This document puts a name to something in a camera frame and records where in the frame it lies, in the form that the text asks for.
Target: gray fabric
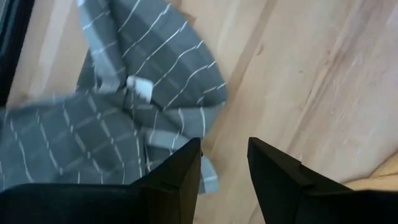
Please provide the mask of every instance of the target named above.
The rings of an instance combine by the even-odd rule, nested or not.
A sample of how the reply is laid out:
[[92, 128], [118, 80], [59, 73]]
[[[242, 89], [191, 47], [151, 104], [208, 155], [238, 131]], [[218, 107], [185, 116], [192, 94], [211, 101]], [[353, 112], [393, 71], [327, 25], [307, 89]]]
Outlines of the gray fabric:
[[[189, 139], [226, 101], [205, 44], [163, 0], [77, 0], [90, 50], [74, 95], [0, 111], [0, 189], [26, 182], [130, 184]], [[147, 103], [127, 76], [154, 83]], [[200, 192], [218, 190], [202, 158]]]

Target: gray plaid cloth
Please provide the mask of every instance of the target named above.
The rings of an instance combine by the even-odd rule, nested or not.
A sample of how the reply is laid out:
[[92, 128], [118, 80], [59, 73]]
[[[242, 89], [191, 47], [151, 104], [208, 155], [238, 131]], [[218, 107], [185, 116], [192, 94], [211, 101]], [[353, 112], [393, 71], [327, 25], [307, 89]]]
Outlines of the gray plaid cloth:
[[[90, 50], [76, 93], [0, 111], [0, 190], [29, 182], [130, 184], [191, 138], [226, 101], [203, 41], [163, 0], [77, 0]], [[153, 82], [146, 102], [128, 76]], [[200, 192], [218, 190], [202, 158]]]

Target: wooden floor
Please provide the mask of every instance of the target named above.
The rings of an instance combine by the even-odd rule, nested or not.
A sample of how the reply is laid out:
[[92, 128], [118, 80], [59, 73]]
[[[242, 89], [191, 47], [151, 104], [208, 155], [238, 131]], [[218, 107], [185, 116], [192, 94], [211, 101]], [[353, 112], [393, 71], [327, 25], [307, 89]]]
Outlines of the wooden floor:
[[[25, 82], [14, 85], [11, 105], [72, 91], [85, 56], [73, 1], [37, 2], [17, 71]], [[204, 142], [221, 190], [199, 197], [195, 223], [264, 223], [249, 136], [339, 182], [367, 177], [396, 152], [398, 1], [172, 2], [208, 44], [229, 89]]]

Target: white label tag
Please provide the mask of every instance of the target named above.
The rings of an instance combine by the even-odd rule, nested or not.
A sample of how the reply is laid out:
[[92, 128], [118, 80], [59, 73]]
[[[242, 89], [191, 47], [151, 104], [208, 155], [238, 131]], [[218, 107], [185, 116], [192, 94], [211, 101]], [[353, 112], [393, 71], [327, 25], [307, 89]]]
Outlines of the white label tag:
[[142, 99], [150, 103], [152, 99], [152, 91], [154, 90], [154, 83], [152, 81], [141, 77], [127, 77], [127, 87], [134, 90]]

